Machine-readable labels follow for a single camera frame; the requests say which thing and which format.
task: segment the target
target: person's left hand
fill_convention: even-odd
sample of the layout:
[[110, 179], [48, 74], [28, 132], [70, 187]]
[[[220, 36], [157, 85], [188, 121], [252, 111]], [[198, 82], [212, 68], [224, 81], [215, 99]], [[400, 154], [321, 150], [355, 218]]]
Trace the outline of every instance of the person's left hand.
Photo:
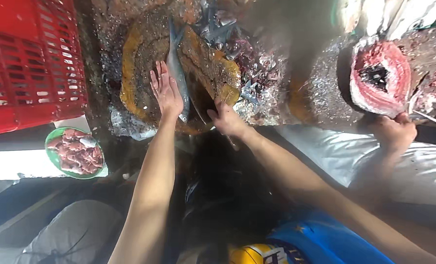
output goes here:
[[159, 76], [156, 77], [155, 72], [151, 70], [150, 84], [161, 109], [161, 120], [175, 122], [184, 108], [177, 82], [169, 76], [169, 70], [164, 61], [156, 62], [156, 69]]

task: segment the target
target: green plate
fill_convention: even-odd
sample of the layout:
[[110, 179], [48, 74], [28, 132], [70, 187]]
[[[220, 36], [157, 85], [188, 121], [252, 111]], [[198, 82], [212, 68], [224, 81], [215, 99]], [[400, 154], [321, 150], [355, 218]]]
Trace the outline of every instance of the green plate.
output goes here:
[[96, 177], [96, 176], [97, 176], [97, 175], [102, 171], [102, 169], [103, 169], [104, 166], [105, 166], [104, 152], [102, 151], [102, 148], [100, 147], [100, 145], [99, 145], [99, 143], [98, 143], [97, 141], [96, 141], [96, 144], [97, 144], [97, 145], [99, 146], [99, 148], [101, 149], [102, 160], [104, 161], [104, 165], [103, 165], [102, 168], [99, 168], [99, 169], [98, 169], [95, 173], [93, 173], [93, 174], [78, 174], [78, 173], [75, 173], [75, 172], [64, 171], [64, 170], [62, 170], [62, 168], [60, 167], [60, 157], [58, 156], [58, 154], [57, 154], [54, 150], [48, 149], [48, 148], [46, 147], [46, 145], [47, 145], [48, 142], [52, 141], [52, 140], [53, 140], [54, 138], [56, 138], [56, 137], [59, 137], [59, 136], [63, 135], [63, 132], [64, 132], [66, 129], [69, 129], [69, 128], [74, 129], [74, 130], [81, 131], [81, 132], [83, 132], [83, 133], [86, 133], [85, 131], [82, 131], [81, 129], [77, 129], [77, 128], [74, 128], [74, 127], [59, 127], [59, 128], [57, 128], [57, 129], [51, 131], [50, 134], [48, 134], [48, 136], [47, 136], [46, 139], [45, 139], [45, 152], [46, 152], [48, 158], [49, 158], [50, 161], [53, 163], [53, 165], [55, 165], [55, 166], [58, 168], [58, 170], [62, 171], [63, 173], [65, 173], [66, 175], [68, 175], [68, 176], [70, 176], [70, 177], [73, 177], [73, 178], [76, 178], [76, 179], [91, 179], [91, 178]]

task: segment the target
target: tuna steak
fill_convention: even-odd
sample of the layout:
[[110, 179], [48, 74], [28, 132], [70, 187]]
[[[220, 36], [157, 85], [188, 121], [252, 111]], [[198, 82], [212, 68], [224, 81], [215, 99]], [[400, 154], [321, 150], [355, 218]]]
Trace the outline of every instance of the tuna steak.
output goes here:
[[410, 66], [390, 41], [378, 41], [354, 56], [350, 74], [353, 103], [391, 118], [407, 110]]

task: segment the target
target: raw meat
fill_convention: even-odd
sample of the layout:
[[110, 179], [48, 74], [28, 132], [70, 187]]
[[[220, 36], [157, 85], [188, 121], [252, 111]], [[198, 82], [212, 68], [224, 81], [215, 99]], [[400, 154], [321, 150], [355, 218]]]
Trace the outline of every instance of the raw meat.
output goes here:
[[[81, 143], [81, 139], [95, 142], [94, 147]], [[101, 148], [91, 135], [84, 132], [66, 129], [62, 136], [54, 138], [46, 146], [57, 152], [64, 171], [93, 174], [104, 166]]]
[[410, 66], [391, 41], [378, 41], [355, 54], [350, 74], [353, 103], [391, 118], [407, 110]]

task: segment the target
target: red fish flesh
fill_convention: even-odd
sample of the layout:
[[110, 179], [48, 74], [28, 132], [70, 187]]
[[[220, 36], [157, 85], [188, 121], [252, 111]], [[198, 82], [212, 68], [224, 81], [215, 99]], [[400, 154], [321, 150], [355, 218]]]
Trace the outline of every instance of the red fish flesh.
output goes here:
[[412, 103], [413, 109], [431, 116], [436, 115], [436, 72], [425, 76], [412, 98]]
[[391, 41], [378, 41], [361, 49], [352, 62], [350, 92], [363, 110], [391, 118], [407, 110], [410, 66]]

